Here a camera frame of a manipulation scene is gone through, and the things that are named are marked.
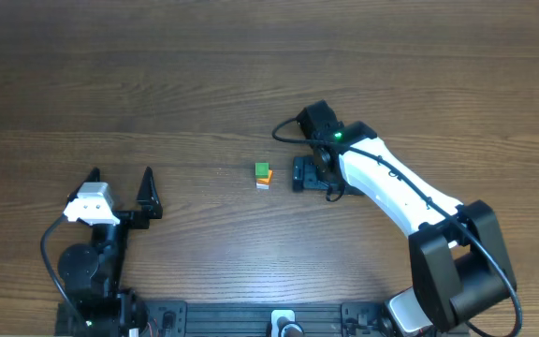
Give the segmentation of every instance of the cable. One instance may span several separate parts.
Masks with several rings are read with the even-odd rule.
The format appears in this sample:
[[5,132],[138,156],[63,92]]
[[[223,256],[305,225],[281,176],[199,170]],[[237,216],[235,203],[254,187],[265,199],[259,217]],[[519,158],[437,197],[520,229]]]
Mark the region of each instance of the cable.
[[49,276],[53,280],[53,283],[57,287],[57,290],[60,291],[60,294],[62,294],[62,297],[64,298],[64,302],[66,303],[66,306],[70,310],[70,313],[76,317],[76,319],[79,322],[79,325],[82,326],[84,329],[88,327],[86,320],[82,315],[79,313],[79,311],[76,309],[74,304],[70,301],[68,298],[66,292],[64,291],[64,287],[62,286],[62,283],[57,278],[57,275],[55,274],[55,271],[53,270],[53,267],[51,266],[51,262],[49,261],[49,256],[47,255],[47,239],[52,234],[52,232],[60,226],[61,223],[63,223],[66,220],[65,215],[61,215],[47,230],[45,233],[43,233],[43,236],[41,237],[41,256],[43,256],[43,262],[45,263],[45,268],[47,268],[47,272],[49,273]]
[[[368,152],[365,152],[363,150],[359,150],[357,148],[354,148],[350,145],[346,144],[339,144],[336,142],[331,141],[325,141],[325,140],[319,140],[319,139],[285,139],[277,135],[278,131],[283,128],[285,125],[288,125],[292,122],[295,122],[297,118],[289,118],[280,124],[278,124],[272,131],[271,136],[281,142],[285,143],[291,143],[291,144],[307,144],[312,146],[328,146],[333,149],[340,149],[344,151],[351,151],[356,154],[365,155],[370,159],[373,159],[378,162],[378,164],[384,165],[387,168],[390,169],[390,173],[392,173],[392,176],[398,178],[399,180],[404,181],[411,189],[417,193],[417,195],[422,198],[424,201],[426,201],[426,204],[433,208],[436,212],[438,212],[440,215],[444,217],[447,221],[451,222],[455,227],[457,227],[460,232],[472,243],[472,245],[480,252],[483,258],[485,258],[489,264],[494,268],[496,273],[501,277],[501,280],[504,283],[504,286],[506,287],[507,291],[509,292],[509,297],[511,298],[511,301],[513,302],[513,306],[515,307],[515,325],[511,332],[509,332],[505,337],[515,337],[519,334],[519,331],[521,330],[521,327],[523,326],[523,311],[521,309],[521,304],[519,303],[519,297],[517,296],[517,292],[513,289],[513,285],[511,285],[511,282],[509,281],[508,277],[504,274],[503,269],[501,266],[496,262],[494,257],[486,250],[486,248],[482,245],[482,243],[473,235],[473,233],[467,229],[462,223],[460,223],[456,218],[454,218],[452,215],[448,214],[445,210],[440,208],[436,203],[432,201],[432,199],[428,196],[426,196],[425,193],[423,193],[419,187],[417,187],[409,178],[407,178],[402,172],[400,172],[397,168],[395,168],[392,164],[385,161],[381,155],[375,155],[370,154]],[[489,335],[482,330],[480,330],[478,327],[473,325],[471,322],[467,321],[465,322],[467,326],[472,329],[475,333],[482,337],[493,337],[492,335]]]

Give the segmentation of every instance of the table surface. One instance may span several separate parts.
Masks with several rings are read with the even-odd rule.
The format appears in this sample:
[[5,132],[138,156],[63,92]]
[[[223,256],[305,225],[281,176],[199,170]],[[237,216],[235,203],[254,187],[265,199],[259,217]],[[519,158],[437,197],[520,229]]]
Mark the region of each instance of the table surface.
[[[408,167],[497,213],[539,336],[539,1],[0,1],[0,333],[51,334],[38,242],[101,168],[123,205],[154,171],[162,220],[125,286],[192,302],[384,300],[407,241],[369,199],[291,192],[305,146],[271,129],[325,99]],[[293,126],[285,135],[300,137]],[[269,162],[270,190],[254,163]],[[89,229],[62,226],[54,261]],[[476,318],[502,334],[510,301]]]

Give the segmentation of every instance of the stack of blocks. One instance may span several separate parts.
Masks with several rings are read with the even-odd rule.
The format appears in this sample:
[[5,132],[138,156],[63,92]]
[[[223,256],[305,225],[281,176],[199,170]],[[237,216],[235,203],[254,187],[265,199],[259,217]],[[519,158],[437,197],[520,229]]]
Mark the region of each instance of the stack of blocks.
[[273,171],[268,163],[255,163],[255,178],[257,179],[257,188],[270,189],[271,176]]

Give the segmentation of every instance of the white arm segment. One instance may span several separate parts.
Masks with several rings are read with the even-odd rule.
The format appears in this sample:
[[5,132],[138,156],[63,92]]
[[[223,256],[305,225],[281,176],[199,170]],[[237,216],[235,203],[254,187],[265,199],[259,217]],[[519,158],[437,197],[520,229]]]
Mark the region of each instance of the white arm segment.
[[[353,147],[370,154],[381,155],[443,210],[451,215],[458,212],[456,206],[462,204],[460,201],[440,193],[421,180],[390,153],[380,138],[364,139],[353,144]],[[340,165],[344,179],[375,201],[401,228],[405,236],[408,237],[418,231],[419,225],[425,222],[435,225],[444,220],[439,213],[429,209],[426,201],[422,200],[409,185],[396,177],[391,177],[388,174],[390,169],[378,164],[377,161],[348,151],[340,155]]]

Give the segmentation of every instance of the wooden tabletop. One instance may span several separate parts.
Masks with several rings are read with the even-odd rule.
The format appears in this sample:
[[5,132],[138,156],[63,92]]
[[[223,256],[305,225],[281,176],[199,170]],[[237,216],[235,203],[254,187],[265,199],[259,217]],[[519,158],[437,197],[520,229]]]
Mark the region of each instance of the wooden tabletop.
[[[0,1],[0,333],[51,334],[38,242],[93,166],[124,207],[153,168],[162,220],[124,286],[191,302],[384,300],[407,241],[365,197],[291,191],[271,129],[325,99],[414,172],[497,213],[539,336],[539,1]],[[301,137],[294,127],[284,134]],[[255,189],[267,161],[270,190]],[[57,261],[87,227],[51,238]],[[474,320],[496,334],[510,301]]]

